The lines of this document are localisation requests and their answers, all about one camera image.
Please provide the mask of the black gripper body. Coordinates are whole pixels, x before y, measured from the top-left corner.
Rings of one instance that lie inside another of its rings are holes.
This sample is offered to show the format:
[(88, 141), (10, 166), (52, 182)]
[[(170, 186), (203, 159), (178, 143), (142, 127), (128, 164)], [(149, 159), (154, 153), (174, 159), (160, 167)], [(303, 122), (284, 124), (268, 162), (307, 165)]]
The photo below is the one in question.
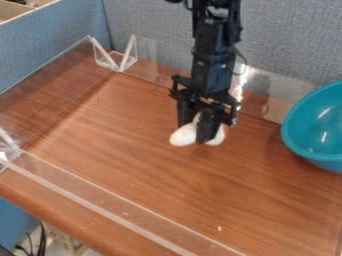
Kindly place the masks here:
[(190, 88), (190, 79), (173, 74), (170, 76), (172, 87), (169, 89), (169, 96), (177, 101), (184, 99), (190, 102), (196, 102), (199, 106), (199, 111), (203, 108), (209, 108), (215, 111), (221, 111), (221, 122), (233, 126), (236, 124), (236, 113), (240, 103), (231, 96), (227, 90), (216, 91), (209, 94), (199, 94)]

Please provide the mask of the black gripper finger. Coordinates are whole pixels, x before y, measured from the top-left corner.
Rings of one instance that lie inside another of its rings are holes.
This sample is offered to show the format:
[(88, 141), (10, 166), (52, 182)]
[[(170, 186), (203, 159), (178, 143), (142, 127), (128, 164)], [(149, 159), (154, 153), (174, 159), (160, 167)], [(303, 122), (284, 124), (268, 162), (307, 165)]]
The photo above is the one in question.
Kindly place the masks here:
[(177, 126), (181, 127), (190, 123), (197, 112), (197, 103), (180, 99), (177, 101)]
[(196, 142), (199, 144), (220, 144), (224, 140), (221, 113), (209, 108), (199, 112), (196, 124)]

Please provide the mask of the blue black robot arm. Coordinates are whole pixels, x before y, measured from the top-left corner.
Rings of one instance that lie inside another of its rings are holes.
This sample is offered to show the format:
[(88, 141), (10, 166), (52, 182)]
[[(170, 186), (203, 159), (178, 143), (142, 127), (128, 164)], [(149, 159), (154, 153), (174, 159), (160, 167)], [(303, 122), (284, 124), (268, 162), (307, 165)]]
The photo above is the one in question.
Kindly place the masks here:
[(240, 0), (165, 0), (192, 12), (190, 75), (172, 76), (172, 98), (177, 103), (177, 129), (169, 143), (217, 145), (224, 126), (236, 123), (241, 90), (231, 87), (235, 59), (240, 53)]

